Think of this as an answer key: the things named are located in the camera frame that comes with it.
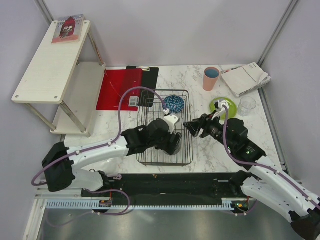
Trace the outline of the light blue plastic cup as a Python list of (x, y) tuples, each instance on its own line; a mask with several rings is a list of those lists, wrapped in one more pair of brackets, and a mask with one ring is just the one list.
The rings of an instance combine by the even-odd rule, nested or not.
[(220, 75), (220, 71), (215, 68), (208, 68), (204, 72), (205, 76), (211, 79), (218, 78)]

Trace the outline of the clear glass tumbler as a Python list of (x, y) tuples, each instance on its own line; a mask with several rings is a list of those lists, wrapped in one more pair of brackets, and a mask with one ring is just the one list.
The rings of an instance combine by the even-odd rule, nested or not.
[(248, 116), (257, 106), (257, 102), (254, 98), (250, 96), (244, 96), (240, 99), (237, 113), (242, 116)]

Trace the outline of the pink plastic cup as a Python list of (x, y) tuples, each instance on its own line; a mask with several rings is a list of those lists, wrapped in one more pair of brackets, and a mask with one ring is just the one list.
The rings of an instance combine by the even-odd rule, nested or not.
[[(206, 69), (217, 69), (216, 67), (207, 67)], [(209, 78), (205, 76), (205, 70), (204, 70), (204, 75), (203, 75), (203, 89), (207, 92), (210, 92), (213, 90), (216, 82), (218, 81), (219, 77), (220, 77), (220, 72), (219, 72), (219, 77), (217, 78)]]

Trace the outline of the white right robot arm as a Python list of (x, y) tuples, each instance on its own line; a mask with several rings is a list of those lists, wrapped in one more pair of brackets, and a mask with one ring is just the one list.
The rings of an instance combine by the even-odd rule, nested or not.
[(213, 137), (229, 157), (243, 170), (229, 180), (229, 191), (235, 197), (252, 197), (283, 216), (304, 240), (320, 235), (320, 197), (296, 182), (277, 167), (265, 151), (248, 138), (243, 120), (231, 118), (220, 124), (218, 117), (203, 114), (184, 122), (193, 137)]

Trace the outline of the blue patterned ceramic bowl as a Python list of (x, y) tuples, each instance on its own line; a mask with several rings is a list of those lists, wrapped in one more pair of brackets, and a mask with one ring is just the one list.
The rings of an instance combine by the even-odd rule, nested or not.
[(184, 100), (178, 95), (169, 95), (164, 99), (166, 108), (172, 114), (181, 113), (185, 107)]

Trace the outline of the lime green plastic plate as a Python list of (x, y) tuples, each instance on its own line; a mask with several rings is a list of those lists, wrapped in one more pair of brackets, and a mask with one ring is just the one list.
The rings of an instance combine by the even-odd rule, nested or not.
[(229, 105), (228, 119), (234, 118), (236, 116), (236, 114), (237, 114), (237, 106), (228, 97), (216, 97), (216, 98), (214, 98), (209, 104), (210, 111), (214, 112), (216, 110), (215, 103), (218, 102), (219, 100), (226, 101), (228, 103), (228, 105)]

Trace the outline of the black wire dish rack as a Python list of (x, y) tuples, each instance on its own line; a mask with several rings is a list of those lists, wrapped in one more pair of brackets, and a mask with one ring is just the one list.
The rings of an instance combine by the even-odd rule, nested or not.
[(144, 166), (187, 166), (193, 162), (192, 135), (184, 126), (191, 120), (187, 90), (142, 90), (138, 108), (139, 127), (147, 137), (148, 149), (137, 155)]

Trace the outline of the dark green ceramic mug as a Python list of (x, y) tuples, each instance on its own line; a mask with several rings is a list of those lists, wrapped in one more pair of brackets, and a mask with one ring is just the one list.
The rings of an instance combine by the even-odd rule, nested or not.
[(172, 153), (172, 156), (178, 154), (179, 152), (181, 151), (181, 148), (180, 147), (177, 147), (174, 152)]

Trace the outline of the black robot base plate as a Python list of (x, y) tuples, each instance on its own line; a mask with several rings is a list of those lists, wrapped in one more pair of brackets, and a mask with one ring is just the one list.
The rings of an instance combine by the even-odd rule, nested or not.
[(223, 199), (246, 200), (234, 172), (227, 173), (142, 173), (123, 174), (120, 180), (109, 180), (92, 194), (82, 190), (82, 197), (112, 197), (115, 206), (208, 206)]

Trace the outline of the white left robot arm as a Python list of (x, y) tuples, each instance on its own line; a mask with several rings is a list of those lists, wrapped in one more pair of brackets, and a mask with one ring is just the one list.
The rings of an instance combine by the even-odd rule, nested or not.
[(107, 174), (84, 168), (109, 159), (142, 154), (155, 148), (172, 156), (181, 149), (182, 134), (175, 131), (180, 119), (174, 115), (157, 118), (148, 125), (123, 131), (118, 139), (109, 139), (78, 147), (56, 143), (42, 161), (46, 184), (50, 192), (69, 187), (88, 189), (99, 197), (110, 191)]

